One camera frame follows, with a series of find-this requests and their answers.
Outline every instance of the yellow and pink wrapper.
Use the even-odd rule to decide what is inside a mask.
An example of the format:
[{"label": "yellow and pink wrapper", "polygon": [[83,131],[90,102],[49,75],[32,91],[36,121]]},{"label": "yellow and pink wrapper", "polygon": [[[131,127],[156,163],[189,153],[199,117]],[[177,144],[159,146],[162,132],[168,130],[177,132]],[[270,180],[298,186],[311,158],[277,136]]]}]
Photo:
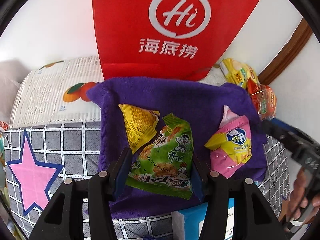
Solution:
[{"label": "yellow and pink wrapper", "polygon": [[248,118],[224,106],[219,130],[211,136],[205,147],[211,150],[211,170],[230,178],[252,156]]}]

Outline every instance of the snack packaging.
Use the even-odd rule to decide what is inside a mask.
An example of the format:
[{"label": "snack packaging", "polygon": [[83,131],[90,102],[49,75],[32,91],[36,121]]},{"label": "snack packaging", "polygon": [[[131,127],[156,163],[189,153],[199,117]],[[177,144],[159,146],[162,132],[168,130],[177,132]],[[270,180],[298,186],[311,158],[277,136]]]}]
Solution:
[{"label": "snack packaging", "polygon": [[261,120],[276,116],[277,98],[271,87],[258,85],[249,78],[247,90]]},{"label": "snack packaging", "polygon": [[4,132],[9,128],[9,125],[6,122],[0,121],[0,132]]},{"label": "snack packaging", "polygon": [[189,199],[193,140],[188,122],[173,113],[154,143],[146,146],[133,163],[126,184],[162,195]]},{"label": "snack packaging", "polygon": [[4,150],[4,134],[0,131],[0,190],[5,187],[6,180],[5,180],[5,150]]},{"label": "snack packaging", "polygon": [[252,81],[259,83],[255,71],[247,64],[238,62],[232,58],[226,58],[220,62],[220,69],[229,83],[233,83],[246,89],[249,77]]},{"label": "snack packaging", "polygon": [[204,146],[211,150],[211,170],[228,179],[252,156],[249,120],[224,106],[219,128]]},{"label": "snack packaging", "polygon": [[157,134],[155,128],[160,113],[127,104],[119,104],[119,107],[123,113],[129,146],[134,154]]}]

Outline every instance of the human hand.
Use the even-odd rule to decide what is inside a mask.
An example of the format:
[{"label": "human hand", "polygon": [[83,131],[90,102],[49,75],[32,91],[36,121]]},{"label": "human hand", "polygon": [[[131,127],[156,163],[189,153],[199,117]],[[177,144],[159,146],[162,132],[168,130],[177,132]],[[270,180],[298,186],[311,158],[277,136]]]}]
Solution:
[{"label": "human hand", "polygon": [[[301,168],[298,172],[297,179],[294,181],[293,184],[293,191],[290,194],[290,201],[286,213],[286,219],[288,220],[292,213],[294,212],[295,208],[299,204],[300,200],[302,199],[305,190],[307,187],[307,176],[304,173],[304,168]],[[301,208],[306,208],[308,205],[307,198],[304,198],[301,203]],[[314,206],[314,209],[310,213],[310,215],[305,220],[304,224],[307,224],[310,222],[310,220],[317,214],[319,208],[320,208],[320,194],[316,195],[312,199],[312,205]],[[301,215],[300,209],[297,209],[297,211],[293,214],[293,219],[298,219]]]}]

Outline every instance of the cartoon boy illustration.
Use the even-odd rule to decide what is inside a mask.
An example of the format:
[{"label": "cartoon boy illustration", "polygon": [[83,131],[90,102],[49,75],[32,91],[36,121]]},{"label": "cartoon boy illustration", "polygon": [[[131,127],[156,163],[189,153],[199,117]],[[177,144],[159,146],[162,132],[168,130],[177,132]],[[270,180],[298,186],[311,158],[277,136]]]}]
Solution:
[{"label": "cartoon boy illustration", "polygon": [[176,142],[179,144],[178,147],[174,147],[173,150],[181,151],[183,153],[186,152],[186,145],[190,143],[190,138],[188,135],[183,134],[180,137],[176,138]]}]

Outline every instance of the yellow snack bag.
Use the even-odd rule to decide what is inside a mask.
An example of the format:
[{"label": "yellow snack bag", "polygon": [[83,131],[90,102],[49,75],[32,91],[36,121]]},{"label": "yellow snack bag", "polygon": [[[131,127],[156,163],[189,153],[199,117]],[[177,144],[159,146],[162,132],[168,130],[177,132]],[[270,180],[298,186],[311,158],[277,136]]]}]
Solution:
[{"label": "yellow snack bag", "polygon": [[220,69],[229,83],[233,83],[246,89],[247,81],[251,77],[252,81],[259,83],[255,71],[247,64],[238,62],[232,58],[226,58],[220,62]]},{"label": "yellow snack bag", "polygon": [[124,116],[125,130],[132,153],[150,141],[156,134],[159,111],[151,111],[136,106],[119,104]]}]

